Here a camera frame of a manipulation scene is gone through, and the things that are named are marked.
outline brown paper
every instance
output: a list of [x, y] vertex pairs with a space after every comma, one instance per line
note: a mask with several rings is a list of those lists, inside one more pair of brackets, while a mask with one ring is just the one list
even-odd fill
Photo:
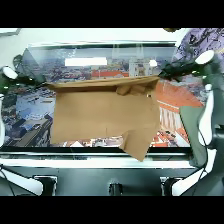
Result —
[[[50, 84], [57, 92], [51, 143], [122, 135], [120, 148], [142, 161], [160, 127], [154, 96], [158, 80], [150, 76]], [[119, 95], [121, 86], [131, 86], [134, 94]]]

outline gray surface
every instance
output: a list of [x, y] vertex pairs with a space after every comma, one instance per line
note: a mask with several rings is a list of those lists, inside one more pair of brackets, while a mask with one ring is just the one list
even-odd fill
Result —
[[198, 118], [204, 110], [204, 107], [180, 107], [180, 116], [183, 121], [185, 130], [188, 134], [191, 148], [194, 155], [194, 165], [201, 167], [207, 160], [207, 152], [204, 146], [198, 141]]
[[[24, 176], [55, 175], [58, 177], [56, 195], [107, 196], [111, 181], [123, 185], [124, 196], [161, 195], [160, 177], [185, 177], [194, 169], [51, 169], [10, 167]], [[15, 188], [16, 194], [26, 191]], [[11, 195], [8, 186], [0, 182], [0, 195]]]

